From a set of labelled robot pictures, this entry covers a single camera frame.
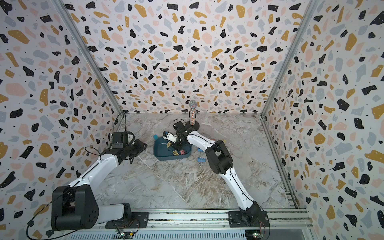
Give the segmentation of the teal plastic storage box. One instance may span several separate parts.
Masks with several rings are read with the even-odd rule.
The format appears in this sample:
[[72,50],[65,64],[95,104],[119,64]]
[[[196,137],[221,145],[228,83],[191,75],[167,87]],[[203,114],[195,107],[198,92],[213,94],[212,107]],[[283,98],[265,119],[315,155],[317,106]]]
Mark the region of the teal plastic storage box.
[[171,161],[186,159],[191,155],[192,147],[184,147],[181,151],[177,151],[172,146],[167,148],[169,141],[158,136],[153,146],[153,155],[159,161]]

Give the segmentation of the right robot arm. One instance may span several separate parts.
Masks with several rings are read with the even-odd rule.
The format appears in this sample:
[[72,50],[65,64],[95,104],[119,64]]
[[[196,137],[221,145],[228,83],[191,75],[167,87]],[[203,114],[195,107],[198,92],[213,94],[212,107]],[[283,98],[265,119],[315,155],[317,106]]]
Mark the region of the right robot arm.
[[235,196],[241,213],[242,221],[248,226],[259,224],[263,219],[262,208],[247,192],[240,181],[233,164],[233,158],[222,140],[210,140],[201,135],[189,123],[179,121],[174,124],[176,134],[163,132],[163,139],[169,141],[176,150],[185,145],[196,146],[206,154],[211,170],[219,175]]

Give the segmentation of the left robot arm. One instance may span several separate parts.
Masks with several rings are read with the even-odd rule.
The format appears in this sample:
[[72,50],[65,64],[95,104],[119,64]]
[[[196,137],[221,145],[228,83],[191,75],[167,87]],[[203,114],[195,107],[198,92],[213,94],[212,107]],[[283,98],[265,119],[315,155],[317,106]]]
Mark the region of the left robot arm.
[[128,227],[133,222],[129,204],[99,206],[94,192],[124,160],[132,162],[145,151],[147,144],[135,140],[102,152],[99,159],[76,180],[53,192],[52,221],[54,231],[86,230],[98,224]]

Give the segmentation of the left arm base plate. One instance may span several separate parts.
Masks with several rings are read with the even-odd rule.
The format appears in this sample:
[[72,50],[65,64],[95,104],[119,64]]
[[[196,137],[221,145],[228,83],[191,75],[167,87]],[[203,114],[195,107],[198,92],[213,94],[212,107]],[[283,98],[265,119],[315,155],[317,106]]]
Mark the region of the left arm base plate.
[[114,221],[108,221],[106,229],[145,229],[149,220],[149,212],[132,212],[127,216]]

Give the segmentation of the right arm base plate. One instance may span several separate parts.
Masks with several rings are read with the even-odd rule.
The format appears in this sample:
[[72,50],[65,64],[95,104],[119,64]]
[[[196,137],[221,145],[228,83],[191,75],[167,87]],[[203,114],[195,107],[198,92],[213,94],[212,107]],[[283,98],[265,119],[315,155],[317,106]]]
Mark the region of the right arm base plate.
[[228,212],[229,224],[231,228],[269,228],[270,222],[267,212],[261,211],[256,217],[249,217],[241,211]]

